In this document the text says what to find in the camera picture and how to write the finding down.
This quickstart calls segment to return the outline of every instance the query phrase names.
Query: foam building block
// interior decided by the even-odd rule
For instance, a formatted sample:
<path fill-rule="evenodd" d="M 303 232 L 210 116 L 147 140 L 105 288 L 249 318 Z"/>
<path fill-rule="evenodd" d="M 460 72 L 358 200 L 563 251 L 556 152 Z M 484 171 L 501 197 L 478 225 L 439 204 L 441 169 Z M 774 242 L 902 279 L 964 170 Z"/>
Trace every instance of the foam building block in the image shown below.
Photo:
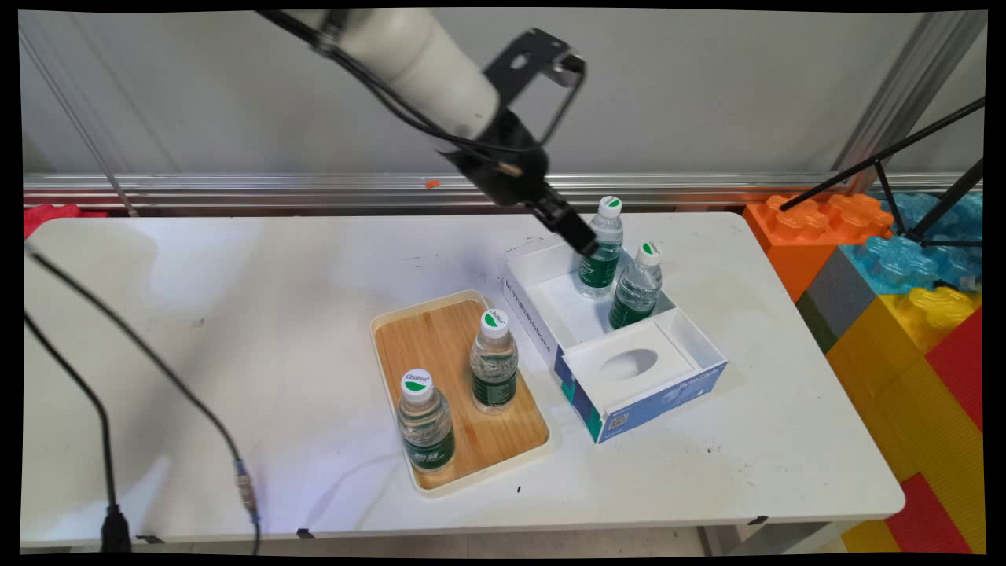
<path fill-rule="evenodd" d="M 912 227 L 937 203 L 937 197 L 925 193 L 897 193 L 894 202 L 897 203 L 902 223 Z M 965 195 L 926 231 L 926 236 L 934 240 L 981 240 L 983 203 L 981 192 Z M 881 207 L 884 210 L 890 208 L 886 200 Z M 981 246 L 932 245 L 926 247 L 926 254 L 939 262 L 940 277 L 959 291 L 980 290 Z"/>
<path fill-rule="evenodd" d="M 940 505 L 924 475 L 901 484 L 904 509 L 885 523 L 902 552 L 971 554 L 964 537 Z"/>
<path fill-rule="evenodd" d="M 894 194 L 894 203 L 897 204 L 897 211 L 901 215 L 901 223 L 906 228 L 914 227 L 939 200 L 936 196 L 925 192 L 897 192 Z M 880 207 L 884 211 L 890 211 L 890 204 L 886 200 L 881 202 Z M 955 227 L 957 223 L 957 210 L 951 207 L 927 230 L 926 234 L 932 237 L 938 233 L 953 233 L 957 231 Z"/>
<path fill-rule="evenodd" d="M 814 300 L 806 293 L 800 296 L 800 301 L 797 302 L 797 312 L 800 313 L 800 317 L 803 318 L 807 328 L 810 329 L 811 336 L 814 337 L 814 342 L 817 343 L 818 348 L 821 349 L 823 354 L 828 354 L 831 347 L 835 346 L 835 343 L 838 341 L 838 337 L 828 328 L 828 323 L 825 322 L 824 317 L 821 316 L 821 312 L 814 305 Z"/>
<path fill-rule="evenodd" d="M 898 192 L 894 194 L 894 203 L 897 204 L 897 211 L 901 215 L 901 222 L 905 227 L 913 227 L 923 219 L 939 199 L 927 193 Z M 984 198 L 981 191 L 972 191 L 964 195 L 947 210 L 944 215 L 937 220 L 926 231 L 928 237 L 936 235 L 948 235 L 955 239 L 967 239 L 968 236 L 981 237 L 982 235 L 982 210 L 984 208 Z M 880 207 L 884 211 L 890 211 L 890 205 L 886 200 L 882 201 Z"/>
<path fill-rule="evenodd" d="M 825 202 L 805 200 L 780 210 L 790 198 L 776 194 L 765 203 L 748 204 L 743 217 L 794 303 L 836 245 L 890 235 L 893 216 L 871 196 L 834 194 Z"/>
<path fill-rule="evenodd" d="M 869 362 L 850 352 L 847 342 L 846 337 L 839 339 L 825 355 L 825 359 L 842 384 L 845 394 L 849 396 L 852 406 L 859 413 L 859 418 L 876 443 L 891 474 L 898 482 L 904 482 L 918 474 L 919 468 L 901 445 L 893 426 L 878 409 L 873 395 L 862 381 L 864 370 L 869 370 Z"/>
<path fill-rule="evenodd" d="M 968 547 L 985 554 L 985 459 L 975 422 L 925 358 L 874 402 Z"/>
<path fill-rule="evenodd" d="M 842 535 L 849 552 L 900 552 L 886 521 L 866 521 Z"/>
<path fill-rule="evenodd" d="M 880 296 L 839 341 L 856 356 L 859 378 L 875 396 L 974 311 L 970 298 L 948 288 Z"/>
<path fill-rule="evenodd" d="M 871 236 L 861 245 L 839 245 L 807 294 L 832 334 L 841 337 L 877 296 L 932 289 L 938 266 L 916 241 Z"/>
<path fill-rule="evenodd" d="M 982 310 L 931 350 L 926 360 L 978 430 L 983 431 Z"/>

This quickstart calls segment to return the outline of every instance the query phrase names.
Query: table leg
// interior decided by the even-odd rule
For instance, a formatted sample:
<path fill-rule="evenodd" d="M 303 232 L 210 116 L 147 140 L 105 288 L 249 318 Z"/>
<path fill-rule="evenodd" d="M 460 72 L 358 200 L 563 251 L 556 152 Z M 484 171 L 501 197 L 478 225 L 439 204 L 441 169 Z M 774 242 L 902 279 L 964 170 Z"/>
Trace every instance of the table leg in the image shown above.
<path fill-rule="evenodd" d="M 839 536 L 834 523 L 770 524 L 744 540 L 733 526 L 703 527 L 701 533 L 710 556 L 804 554 Z"/>

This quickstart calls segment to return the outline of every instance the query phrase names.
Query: white table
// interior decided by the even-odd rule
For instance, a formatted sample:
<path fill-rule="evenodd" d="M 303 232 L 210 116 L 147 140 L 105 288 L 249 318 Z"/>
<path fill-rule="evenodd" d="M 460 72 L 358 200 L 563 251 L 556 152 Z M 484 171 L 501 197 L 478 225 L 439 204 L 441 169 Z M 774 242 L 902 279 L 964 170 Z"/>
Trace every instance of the white table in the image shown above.
<path fill-rule="evenodd" d="M 30 241 L 131 323 L 227 425 L 267 539 L 760 516 L 812 526 L 801 539 L 827 522 L 899 511 L 901 490 L 743 219 L 623 218 L 628 248 L 663 243 L 665 290 L 730 360 L 715 390 L 595 445 L 518 325 L 528 386 L 555 426 L 551 451 L 438 499 L 409 482 L 368 325 L 464 290 L 505 308 L 503 251 L 547 235 L 530 215 L 73 218 Z M 209 423 L 28 258 L 24 291 L 27 311 L 106 404 L 131 534 L 250 538 Z M 21 546 L 95 544 L 106 505 L 98 419 L 27 330 L 24 342 Z"/>

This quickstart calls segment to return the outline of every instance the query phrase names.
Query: yellow toy block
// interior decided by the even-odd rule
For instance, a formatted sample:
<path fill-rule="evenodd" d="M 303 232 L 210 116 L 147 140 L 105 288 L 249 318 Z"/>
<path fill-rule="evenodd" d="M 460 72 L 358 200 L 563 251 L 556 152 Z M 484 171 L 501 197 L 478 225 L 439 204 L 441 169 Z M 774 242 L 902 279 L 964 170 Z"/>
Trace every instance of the yellow toy block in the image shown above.
<path fill-rule="evenodd" d="M 876 396 L 974 312 L 971 298 L 949 288 L 877 296 L 841 340 Z"/>
<path fill-rule="evenodd" d="M 971 298 L 950 288 L 916 288 L 893 302 L 894 316 L 915 347 L 928 354 L 975 313 Z"/>
<path fill-rule="evenodd" d="M 841 337 L 854 357 L 860 379 L 876 396 L 924 353 L 904 332 L 894 312 L 899 296 L 877 296 Z"/>
<path fill-rule="evenodd" d="M 901 552 L 883 521 L 859 524 L 842 535 L 842 542 L 849 552 Z"/>
<path fill-rule="evenodd" d="M 873 396 L 859 380 L 861 372 L 856 361 L 846 350 L 843 344 L 844 340 L 844 336 L 839 339 L 838 343 L 825 355 L 825 359 L 828 360 L 832 371 L 835 372 L 839 383 L 842 384 L 845 394 L 849 396 L 852 406 L 859 413 L 859 418 L 862 419 L 863 425 L 866 426 L 866 430 L 869 431 L 873 442 L 876 443 L 877 449 L 880 450 L 887 466 L 890 467 L 891 474 L 900 484 L 918 474 L 918 466 L 911 461 L 904 448 L 901 447 L 901 442 L 894 429 L 887 422 L 886 417 L 876 408 Z"/>
<path fill-rule="evenodd" d="M 876 407 L 968 546 L 985 554 L 985 459 L 975 422 L 925 358 L 876 397 Z"/>

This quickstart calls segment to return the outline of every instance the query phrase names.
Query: cable connector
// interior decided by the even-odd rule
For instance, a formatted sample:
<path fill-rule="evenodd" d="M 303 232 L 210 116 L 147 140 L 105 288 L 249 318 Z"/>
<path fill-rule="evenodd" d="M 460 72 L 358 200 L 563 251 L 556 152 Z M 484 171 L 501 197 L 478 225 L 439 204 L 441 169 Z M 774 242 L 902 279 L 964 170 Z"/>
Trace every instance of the cable connector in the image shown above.
<path fill-rule="evenodd" d="M 241 504 L 252 516 L 252 522 L 259 521 L 259 503 L 255 497 L 255 487 L 252 486 L 252 477 L 244 468 L 243 460 L 235 460 L 234 468 L 237 471 L 237 493 L 241 497 Z"/>
<path fill-rule="evenodd" d="M 109 506 L 102 525 L 102 552 L 133 552 L 129 539 L 129 523 L 119 511 L 119 506 Z"/>

